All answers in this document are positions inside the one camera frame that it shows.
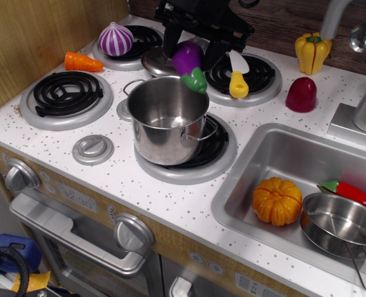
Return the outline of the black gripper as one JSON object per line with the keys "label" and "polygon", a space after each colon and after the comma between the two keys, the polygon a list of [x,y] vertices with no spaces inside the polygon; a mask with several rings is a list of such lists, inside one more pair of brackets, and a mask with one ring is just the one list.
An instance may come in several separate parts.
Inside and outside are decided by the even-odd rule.
{"label": "black gripper", "polygon": [[163,51],[174,55],[183,31],[209,41],[202,70],[211,70],[227,51],[242,51],[253,26],[229,7],[229,1],[160,1],[155,18],[165,27]]}

